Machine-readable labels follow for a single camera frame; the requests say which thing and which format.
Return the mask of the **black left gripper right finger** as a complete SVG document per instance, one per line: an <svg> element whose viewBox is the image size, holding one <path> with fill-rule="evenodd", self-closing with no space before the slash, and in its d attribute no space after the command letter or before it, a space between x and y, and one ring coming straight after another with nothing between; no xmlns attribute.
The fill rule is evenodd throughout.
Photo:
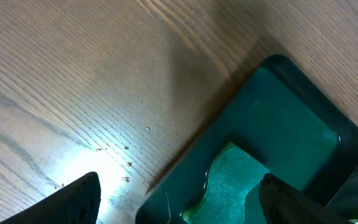
<svg viewBox="0 0 358 224"><path fill-rule="evenodd" d="M259 202L268 224L352 224L272 174L260 181Z"/></svg>

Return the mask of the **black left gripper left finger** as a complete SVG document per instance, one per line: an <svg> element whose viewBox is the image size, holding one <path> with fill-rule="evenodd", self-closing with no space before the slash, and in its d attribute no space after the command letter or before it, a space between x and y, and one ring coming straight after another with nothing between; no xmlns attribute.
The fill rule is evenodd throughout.
<svg viewBox="0 0 358 224"><path fill-rule="evenodd" d="M95 224L101 202L96 172L89 172L0 224Z"/></svg>

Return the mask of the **green sponge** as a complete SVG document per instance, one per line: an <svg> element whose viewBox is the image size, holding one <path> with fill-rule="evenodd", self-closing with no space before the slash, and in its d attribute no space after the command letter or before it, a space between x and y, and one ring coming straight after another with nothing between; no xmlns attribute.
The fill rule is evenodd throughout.
<svg viewBox="0 0 358 224"><path fill-rule="evenodd" d="M200 202L181 214L187 223L264 224L259 184L269 170L239 146L227 143L212 162Z"/></svg>

